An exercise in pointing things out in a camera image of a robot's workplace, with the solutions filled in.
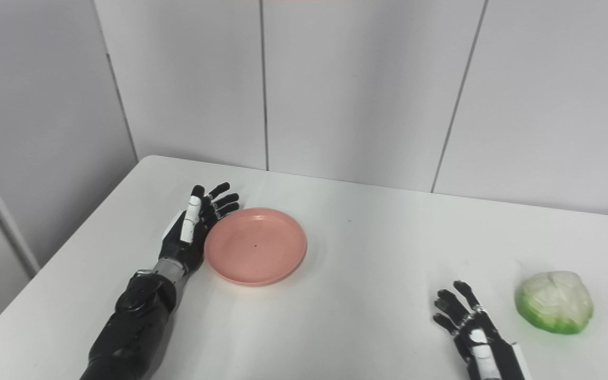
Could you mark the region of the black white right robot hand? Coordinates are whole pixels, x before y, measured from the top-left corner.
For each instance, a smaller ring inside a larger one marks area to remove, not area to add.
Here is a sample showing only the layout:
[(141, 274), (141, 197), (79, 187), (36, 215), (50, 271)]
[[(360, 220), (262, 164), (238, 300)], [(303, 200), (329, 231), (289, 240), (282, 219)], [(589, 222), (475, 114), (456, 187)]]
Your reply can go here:
[(437, 291), (434, 301), (439, 310), (432, 317), (446, 330), (463, 359), (470, 379), (531, 379), (531, 373), (518, 343), (504, 340), (487, 309), (463, 281), (453, 282), (467, 306), (447, 289)]

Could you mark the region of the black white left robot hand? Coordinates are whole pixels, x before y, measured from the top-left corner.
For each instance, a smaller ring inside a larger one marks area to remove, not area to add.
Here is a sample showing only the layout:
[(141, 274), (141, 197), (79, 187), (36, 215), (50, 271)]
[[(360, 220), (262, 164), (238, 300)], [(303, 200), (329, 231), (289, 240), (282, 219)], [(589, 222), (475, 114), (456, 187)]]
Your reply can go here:
[(210, 192), (202, 185), (195, 185), (187, 207), (163, 238), (159, 259), (176, 263), (183, 275), (195, 272), (203, 262), (205, 240), (212, 228), (240, 208), (239, 194), (226, 193), (229, 190), (228, 182)]

